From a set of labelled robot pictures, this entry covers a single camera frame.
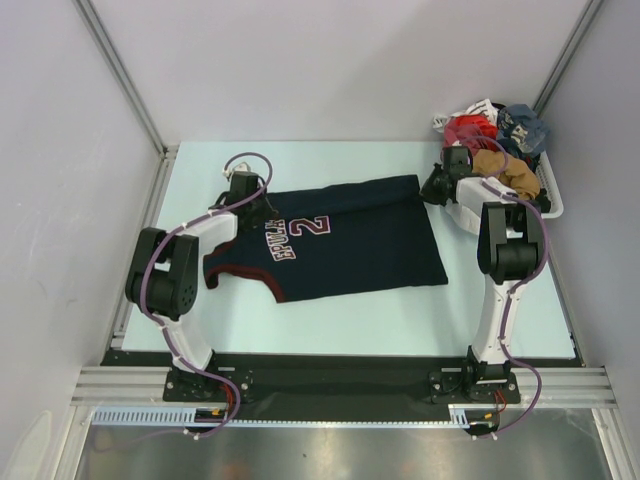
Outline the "navy tank top red trim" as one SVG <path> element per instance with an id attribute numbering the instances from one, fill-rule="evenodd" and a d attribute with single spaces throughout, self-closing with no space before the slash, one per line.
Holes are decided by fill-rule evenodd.
<path id="1" fill-rule="evenodd" d="M 279 303 L 441 286 L 448 282 L 415 175 L 270 193 L 278 212 L 203 259 L 214 289 L 223 274 L 264 283 Z"/>

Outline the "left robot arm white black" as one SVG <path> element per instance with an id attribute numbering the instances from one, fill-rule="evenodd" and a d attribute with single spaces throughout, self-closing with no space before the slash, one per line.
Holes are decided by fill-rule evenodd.
<path id="1" fill-rule="evenodd" d="M 185 385 L 199 399 L 214 397 L 221 387 L 220 374 L 208 367 L 213 348 L 192 312 L 205 288 L 204 256 L 274 213 L 266 182 L 241 171 L 230 176 L 229 190 L 202 216 L 174 232 L 146 227 L 139 233 L 125 296 L 160 329 L 173 365 L 189 372 Z"/>

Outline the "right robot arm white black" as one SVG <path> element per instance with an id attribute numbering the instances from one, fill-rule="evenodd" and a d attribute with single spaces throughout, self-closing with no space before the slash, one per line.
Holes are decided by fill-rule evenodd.
<path id="1" fill-rule="evenodd" d="M 481 317 L 458 371 L 429 376 L 432 402 L 520 400 L 511 337 L 525 288 L 544 269 L 548 238 L 541 213 L 504 185 L 498 175 L 473 170 L 468 148 L 445 147 L 421 190 L 429 204 L 445 207 L 464 230 L 476 234 L 477 262 L 485 279 Z"/>

